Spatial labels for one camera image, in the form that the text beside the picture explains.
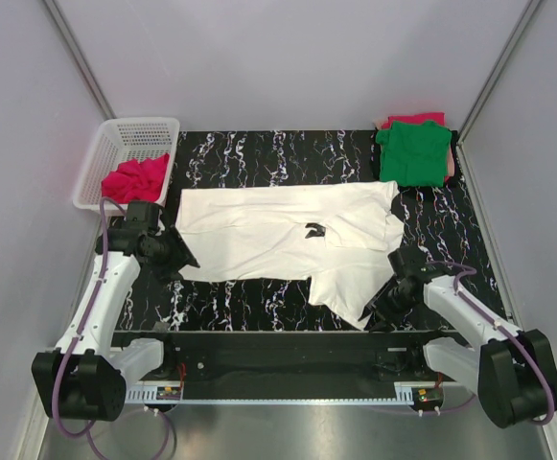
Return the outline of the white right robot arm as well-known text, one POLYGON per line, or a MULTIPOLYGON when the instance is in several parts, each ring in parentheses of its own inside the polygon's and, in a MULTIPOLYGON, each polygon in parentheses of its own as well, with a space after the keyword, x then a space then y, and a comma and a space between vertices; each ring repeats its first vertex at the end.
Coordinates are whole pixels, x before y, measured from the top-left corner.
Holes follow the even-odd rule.
POLYGON ((421 356, 431 371, 467 388, 495 426, 553 420, 557 368, 545 334, 521 329, 467 290, 462 280, 476 274, 471 266, 430 261, 416 246, 399 248, 388 260, 392 274, 370 315, 370 331, 385 332, 417 308, 433 311, 465 342, 440 334, 423 344, 421 356))

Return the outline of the white printed t-shirt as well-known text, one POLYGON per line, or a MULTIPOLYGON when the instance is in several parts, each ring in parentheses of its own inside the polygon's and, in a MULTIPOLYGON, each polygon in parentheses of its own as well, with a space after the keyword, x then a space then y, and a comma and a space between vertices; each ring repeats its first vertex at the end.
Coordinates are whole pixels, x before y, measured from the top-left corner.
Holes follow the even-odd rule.
POLYGON ((175 227, 200 268, 196 282, 276 279, 311 283, 309 302, 351 326, 389 280, 404 236, 396 182, 189 189, 175 227))

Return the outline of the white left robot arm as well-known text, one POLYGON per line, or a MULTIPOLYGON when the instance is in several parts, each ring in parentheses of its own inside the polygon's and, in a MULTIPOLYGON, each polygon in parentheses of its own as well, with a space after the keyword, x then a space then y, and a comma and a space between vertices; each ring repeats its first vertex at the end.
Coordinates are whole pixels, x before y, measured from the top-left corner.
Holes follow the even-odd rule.
POLYGON ((102 232, 88 285, 54 349, 35 355, 31 371, 46 415, 64 420, 116 420, 129 388, 162 367, 165 347, 158 339, 137 338, 112 353, 112 338, 129 290, 142 269, 158 280, 179 279, 198 262, 178 231, 163 223, 163 207, 132 201, 123 220, 110 225, 100 200, 102 232))

